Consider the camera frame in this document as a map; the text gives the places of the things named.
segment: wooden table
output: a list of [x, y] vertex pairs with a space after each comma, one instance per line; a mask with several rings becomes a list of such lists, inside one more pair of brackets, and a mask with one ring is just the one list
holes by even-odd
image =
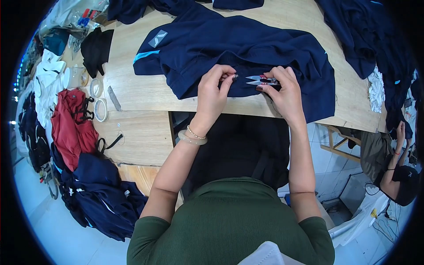
[[[205, 6], [212, 9], [212, 4]], [[314, 0], [269, 0], [261, 8], [215, 11], [225, 17], [243, 15], [269, 26], [312, 33], [328, 54], [335, 70], [336, 83], [335, 116], [318, 122], [371, 132], [385, 130], [384, 106], [383, 114], [371, 111], [368, 82], [361, 80], [346, 62], [338, 39], [324, 23], [323, 14]], [[95, 120], [94, 125], [108, 144], [123, 133], [124, 141], [105, 152], [115, 162], [161, 166], [174, 146], [168, 112], [196, 111], [197, 98], [178, 100], [166, 84], [164, 75], [135, 75], [132, 66], [147, 34], [174, 18], [148, 7], [144, 17], [133, 24], [114, 22], [102, 29], [114, 28], [109, 63], [103, 65], [105, 75], [98, 74], [98, 78], [103, 80], [101, 97], [107, 100], [109, 117], [103, 123]], [[82, 66], [80, 52], [72, 60], [70, 50], [66, 49], [63, 60], [67, 67], [74, 64]], [[106, 92], [108, 86], [113, 88], [122, 112], [117, 112], [111, 102]], [[269, 99], [263, 95], [229, 98], [224, 113], [279, 117]]]
[[[212, 9], [212, 4], [204, 5]], [[336, 83], [335, 116], [318, 122], [371, 132], [385, 127], [380, 122], [380, 114], [371, 111], [367, 81], [361, 80], [346, 62], [337, 38], [324, 23], [323, 14], [314, 0], [270, 0], [261, 8], [215, 11], [225, 17], [243, 15], [269, 26], [312, 33], [328, 54]], [[104, 80], [105, 87], [111, 86], [115, 91], [123, 110], [196, 111], [197, 98], [178, 100], [166, 84], [164, 75], [134, 75], [133, 59], [147, 34], [174, 18], [148, 7], [145, 16], [135, 23], [116, 23], [109, 63], [104, 66]], [[108, 109], [114, 110], [113, 105], [109, 104]], [[279, 117], [263, 95], [229, 98], [224, 113]]]

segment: beaded bracelet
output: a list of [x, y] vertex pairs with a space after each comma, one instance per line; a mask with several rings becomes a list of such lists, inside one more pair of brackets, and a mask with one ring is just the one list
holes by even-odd
[[204, 137], [200, 137], [200, 136], [197, 136], [197, 135], [195, 135], [191, 130], [190, 130], [190, 127], [187, 125], [187, 130], [194, 136], [194, 137], [196, 137], [196, 138], [198, 138], [198, 139], [206, 139], [206, 136], [204, 136]]

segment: tape roll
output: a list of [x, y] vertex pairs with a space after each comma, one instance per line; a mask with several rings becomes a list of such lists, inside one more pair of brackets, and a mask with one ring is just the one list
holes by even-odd
[[90, 84], [89, 94], [92, 98], [99, 98], [103, 93], [103, 83], [98, 78], [93, 78]]
[[[104, 106], [104, 109], [105, 109], [105, 115], [104, 115], [103, 118], [100, 117], [100, 114], [99, 114], [99, 107], [100, 107], [101, 103], [103, 103], [103, 106]], [[97, 99], [96, 103], [94, 103], [94, 116], [96, 117], [96, 119], [98, 121], [103, 122], [107, 119], [107, 114], [108, 114], [108, 111], [107, 111], [106, 99], [104, 99], [104, 98]]]

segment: white cup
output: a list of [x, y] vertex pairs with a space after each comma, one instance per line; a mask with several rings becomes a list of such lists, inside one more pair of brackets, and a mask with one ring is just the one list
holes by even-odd
[[85, 67], [68, 67], [63, 77], [63, 88], [84, 87], [88, 83], [88, 72]]

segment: thread snips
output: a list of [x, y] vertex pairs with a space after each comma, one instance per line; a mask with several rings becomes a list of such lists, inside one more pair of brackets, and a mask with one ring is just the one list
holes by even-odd
[[247, 79], [255, 80], [255, 81], [252, 81], [252, 82], [246, 82], [246, 84], [249, 84], [249, 85], [255, 85], [255, 86], [259, 86], [259, 85], [281, 86], [280, 83], [275, 78], [267, 78], [264, 75], [252, 75], [252, 76], [248, 76], [246, 78]]

